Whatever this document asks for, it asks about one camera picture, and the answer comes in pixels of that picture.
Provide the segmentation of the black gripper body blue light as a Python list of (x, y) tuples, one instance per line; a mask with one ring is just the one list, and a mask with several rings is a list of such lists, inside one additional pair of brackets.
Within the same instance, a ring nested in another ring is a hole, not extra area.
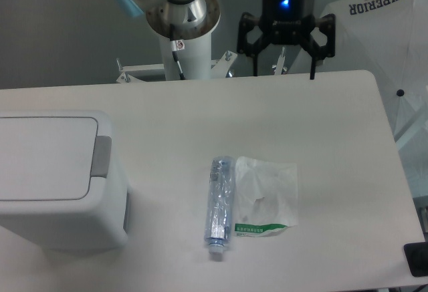
[(314, 0), (262, 0), (262, 38), (272, 45), (300, 45), (315, 27)]

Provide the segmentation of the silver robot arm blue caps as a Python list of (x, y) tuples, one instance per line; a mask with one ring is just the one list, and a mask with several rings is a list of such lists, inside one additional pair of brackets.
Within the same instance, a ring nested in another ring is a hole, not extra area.
[(238, 55), (258, 66), (270, 45), (298, 45), (312, 67), (335, 54), (336, 18), (317, 18), (314, 0), (261, 0), (261, 15), (243, 13), (237, 47), (219, 61), (211, 58), (211, 35), (220, 17), (217, 0), (117, 0), (127, 14), (144, 15), (158, 35), (167, 80), (224, 78)]

